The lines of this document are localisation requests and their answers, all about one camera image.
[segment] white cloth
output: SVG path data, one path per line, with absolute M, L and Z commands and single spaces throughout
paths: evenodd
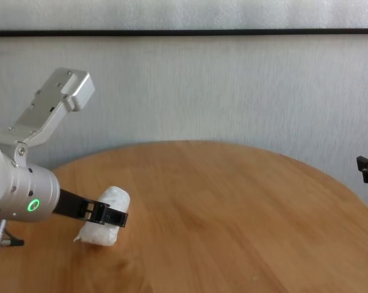
M 109 204 L 112 209 L 126 212 L 129 206 L 129 195 L 123 189 L 110 186 L 98 201 Z M 99 225 L 86 222 L 74 241 L 80 239 L 82 242 L 111 246 L 116 243 L 119 229 L 119 227 L 110 224 Z
M 347 27 L 368 0 L 0 0 L 0 30 Z

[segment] cylindrical motor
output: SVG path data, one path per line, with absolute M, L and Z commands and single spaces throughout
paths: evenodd
M 36 165 L 19 167 L 0 151 L 0 219 L 35 222 L 47 218 L 59 200 L 55 175 Z

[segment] crumpled white tissue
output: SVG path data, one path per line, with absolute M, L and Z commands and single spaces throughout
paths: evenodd
M 110 205 L 110 208 L 121 212 L 127 212 L 129 206 L 129 195 L 126 191 L 116 186 L 110 186 L 98 199 Z M 118 230 L 120 228 L 111 224 L 95 224 L 86 222 L 81 228 L 74 241 L 80 239 L 97 245 L 112 246 L 116 243 Z

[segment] wood grain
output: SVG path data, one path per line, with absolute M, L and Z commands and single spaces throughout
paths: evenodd
M 0 292 L 368 292 L 368 209 L 288 157 L 210 142 L 137 145 L 58 168 L 64 189 L 131 196 L 113 247 L 82 222 L 11 223 Z

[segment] textured wall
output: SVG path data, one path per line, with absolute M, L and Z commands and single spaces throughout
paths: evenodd
M 15 121 L 55 67 L 97 91 L 32 160 L 54 167 L 138 142 L 206 139 L 307 162 L 368 203 L 368 35 L 0 38 L 0 124 Z
M 0 0 L 0 29 L 368 27 L 368 0 Z

